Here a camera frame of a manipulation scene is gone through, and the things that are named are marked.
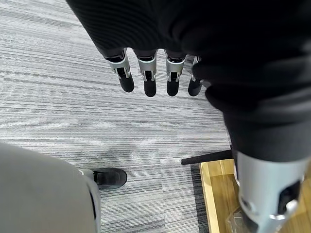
gray carpet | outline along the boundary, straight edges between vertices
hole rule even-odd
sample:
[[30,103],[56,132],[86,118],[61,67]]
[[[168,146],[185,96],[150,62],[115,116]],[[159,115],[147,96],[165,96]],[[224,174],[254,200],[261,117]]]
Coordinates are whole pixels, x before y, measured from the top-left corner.
[[0,140],[77,167],[120,167],[127,184],[102,191],[103,233],[207,232],[197,166],[180,159],[229,148],[221,113],[191,98],[187,59],[176,97],[125,93],[64,0],[0,0]]

wooden panel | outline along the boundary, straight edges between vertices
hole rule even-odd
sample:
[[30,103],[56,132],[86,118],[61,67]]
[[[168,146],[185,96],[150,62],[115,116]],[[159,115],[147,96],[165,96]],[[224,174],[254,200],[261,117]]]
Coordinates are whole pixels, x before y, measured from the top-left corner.
[[[231,233],[226,221],[239,206],[233,169],[232,159],[200,164],[210,233]],[[311,232],[311,166],[303,182],[299,207],[280,230],[280,233],[293,232]]]

black fabric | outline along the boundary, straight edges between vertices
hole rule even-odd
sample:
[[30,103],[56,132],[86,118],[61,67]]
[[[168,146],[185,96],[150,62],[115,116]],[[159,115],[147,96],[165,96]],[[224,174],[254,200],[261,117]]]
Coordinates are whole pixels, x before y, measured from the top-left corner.
[[233,148],[259,159],[311,155],[311,0],[68,0],[99,50],[201,57],[196,78]]

